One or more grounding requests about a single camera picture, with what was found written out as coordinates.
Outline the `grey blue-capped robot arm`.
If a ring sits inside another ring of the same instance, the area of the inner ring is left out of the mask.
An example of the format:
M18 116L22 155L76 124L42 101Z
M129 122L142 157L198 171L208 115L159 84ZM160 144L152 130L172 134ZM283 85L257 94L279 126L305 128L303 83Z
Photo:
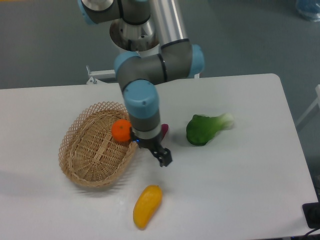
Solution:
M131 122L130 137L148 149L163 167L172 162L169 149L162 147L163 130L156 85L193 77L204 70L200 46L187 36L180 6L176 0L80 0L78 6L87 23L97 25L122 20L125 51L114 61L115 78L122 92ZM133 49L132 31L140 27L141 37L154 23L152 35L159 52L141 56Z

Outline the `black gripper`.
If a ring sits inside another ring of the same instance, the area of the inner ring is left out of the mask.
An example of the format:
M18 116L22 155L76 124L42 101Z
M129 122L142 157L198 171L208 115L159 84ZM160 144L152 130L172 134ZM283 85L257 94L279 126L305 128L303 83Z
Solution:
M173 161L171 151L161 145L161 127L156 127L150 131L138 131L131 127L130 137L140 148L149 149L151 154L158 160L160 167L167 167Z

